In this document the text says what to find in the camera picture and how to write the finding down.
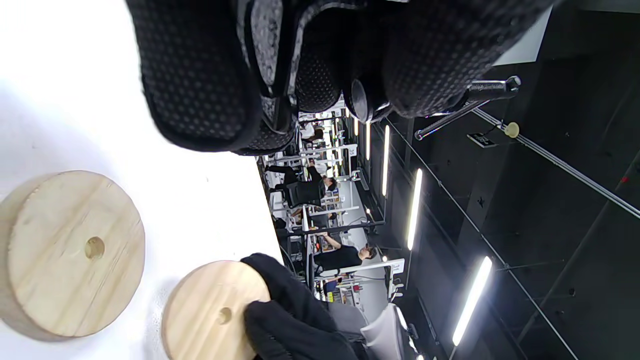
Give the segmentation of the person's left hand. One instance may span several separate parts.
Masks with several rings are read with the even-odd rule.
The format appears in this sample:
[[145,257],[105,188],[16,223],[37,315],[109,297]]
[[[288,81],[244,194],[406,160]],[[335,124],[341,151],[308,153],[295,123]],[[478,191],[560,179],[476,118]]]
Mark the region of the person's left hand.
[[128,0],[151,118],[198,152],[270,155],[343,99],[365,123],[515,85],[482,76],[555,0]]

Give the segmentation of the person's right hand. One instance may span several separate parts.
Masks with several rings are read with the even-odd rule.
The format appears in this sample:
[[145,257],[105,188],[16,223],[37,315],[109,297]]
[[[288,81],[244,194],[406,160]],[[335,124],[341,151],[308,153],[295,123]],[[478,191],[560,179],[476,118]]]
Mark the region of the person's right hand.
[[363,345],[342,335],[327,309],[275,258],[254,253],[240,261],[257,271],[269,290],[269,301],[252,301],[243,314],[258,360],[369,358]]

